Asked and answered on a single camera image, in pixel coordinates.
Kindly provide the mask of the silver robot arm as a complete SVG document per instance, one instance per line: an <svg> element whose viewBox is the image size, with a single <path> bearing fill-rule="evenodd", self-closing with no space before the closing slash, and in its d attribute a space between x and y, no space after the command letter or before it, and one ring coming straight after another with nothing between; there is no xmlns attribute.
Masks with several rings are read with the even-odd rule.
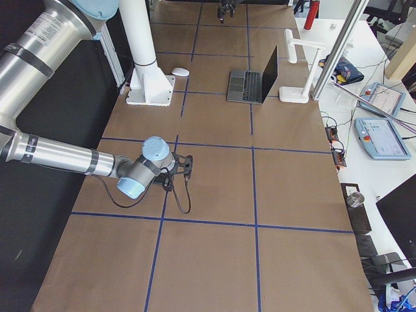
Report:
<svg viewBox="0 0 416 312"><path fill-rule="evenodd" d="M83 41L17 119L22 131L95 148L118 88L98 41ZM16 161L1 162L1 206L56 205L76 199L84 177Z"/></svg>

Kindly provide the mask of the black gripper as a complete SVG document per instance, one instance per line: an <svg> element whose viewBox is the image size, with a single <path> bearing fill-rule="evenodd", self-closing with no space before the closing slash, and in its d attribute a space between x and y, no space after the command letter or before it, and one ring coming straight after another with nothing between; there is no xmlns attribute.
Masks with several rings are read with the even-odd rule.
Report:
<svg viewBox="0 0 416 312"><path fill-rule="evenodd" d="M235 0L219 0L217 8L217 16L224 17L227 13L233 17L236 9Z"/></svg>
<svg viewBox="0 0 416 312"><path fill-rule="evenodd" d="M182 156L176 153L172 154L174 158L174 167L170 170L171 175L183 174L186 179L192 175L193 156Z"/></svg>

